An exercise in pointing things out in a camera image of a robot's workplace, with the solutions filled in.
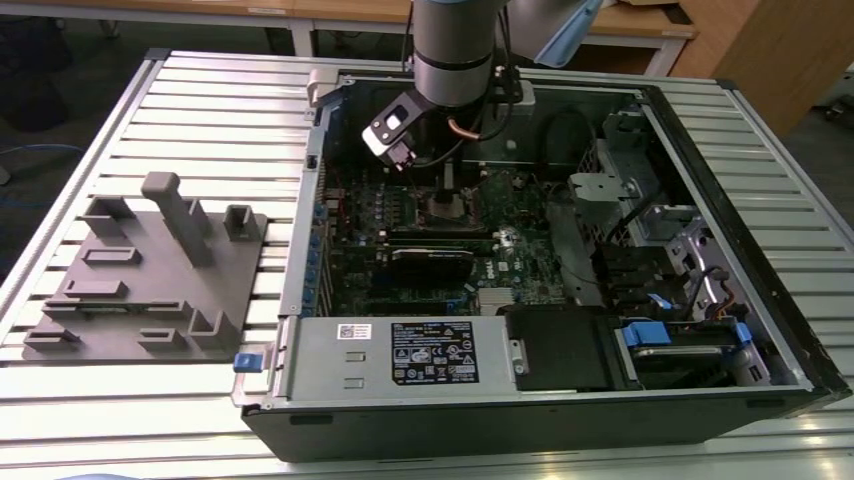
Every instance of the blue latch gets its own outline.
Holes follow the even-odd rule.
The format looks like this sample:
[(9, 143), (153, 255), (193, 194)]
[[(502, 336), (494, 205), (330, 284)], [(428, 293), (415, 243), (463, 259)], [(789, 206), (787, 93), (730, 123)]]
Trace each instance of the blue latch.
[(235, 373), (260, 373), (264, 371), (264, 355), (260, 353), (239, 353), (235, 355)]
[(746, 345), (753, 341), (753, 335), (746, 323), (739, 322), (735, 324), (735, 335), (738, 336), (738, 341), (742, 342), (742, 345)]
[(665, 322), (634, 322), (623, 327), (626, 346), (670, 345), (670, 334)]

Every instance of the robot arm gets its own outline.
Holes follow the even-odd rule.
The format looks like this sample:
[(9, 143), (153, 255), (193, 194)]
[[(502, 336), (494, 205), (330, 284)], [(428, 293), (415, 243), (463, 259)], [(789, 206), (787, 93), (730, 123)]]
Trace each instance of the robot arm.
[[(447, 123), (440, 128), (462, 140), (486, 139), (459, 127), (455, 118), (467, 118), (464, 125), (479, 124), (478, 107), (496, 79), (494, 50), (496, 26), (502, 26), (504, 36), (502, 9), (507, 40), (515, 38), (512, 52), (562, 67), (580, 45), (600, 5), (602, 0), (414, 0), (415, 91), (398, 97), (363, 132), (374, 154), (398, 170), (412, 165), (418, 155), (408, 129), (435, 112), (446, 120), (439, 124)], [(514, 100), (507, 79), (514, 74), (504, 71), (504, 77), (498, 78), (504, 92), (500, 97), (508, 103)]]

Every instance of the motherboard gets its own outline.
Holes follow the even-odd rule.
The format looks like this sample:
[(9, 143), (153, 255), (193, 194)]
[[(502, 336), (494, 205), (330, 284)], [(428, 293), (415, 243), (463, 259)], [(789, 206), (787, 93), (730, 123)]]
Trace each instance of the motherboard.
[(546, 204), (559, 184), (482, 168), (459, 190), (327, 176), (332, 315), (484, 315), (566, 300)]

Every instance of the power supply label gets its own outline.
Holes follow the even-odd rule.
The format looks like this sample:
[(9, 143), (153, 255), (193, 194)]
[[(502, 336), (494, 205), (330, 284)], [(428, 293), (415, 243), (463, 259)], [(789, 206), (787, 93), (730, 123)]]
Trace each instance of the power supply label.
[(478, 383), (471, 322), (392, 323), (391, 364), (398, 385)]

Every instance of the floor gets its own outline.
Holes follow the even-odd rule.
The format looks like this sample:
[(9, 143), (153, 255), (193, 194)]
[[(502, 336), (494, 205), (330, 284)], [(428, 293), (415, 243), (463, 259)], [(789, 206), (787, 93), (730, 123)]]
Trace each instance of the floor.
[[(400, 36), (320, 35), (326, 56), (396, 60)], [(0, 151), (8, 146), (63, 143), (85, 148), (149, 47), (270, 54), (290, 53), (286, 32), (260, 28), (161, 25), (124, 22), (120, 37), (104, 38), (97, 22), (69, 20), (64, 32), (75, 63), (53, 76), (71, 114), (59, 127), (37, 133), (16, 132), (0, 120)], [(829, 124), (813, 112), (785, 139), (795, 158), (850, 223), (854, 223), (854, 131)], [(3, 155), (1, 166), (12, 179), (0, 187), (0, 280), (39, 227), (49, 206), (76, 166), (79, 155), (68, 151), (19, 151)]]

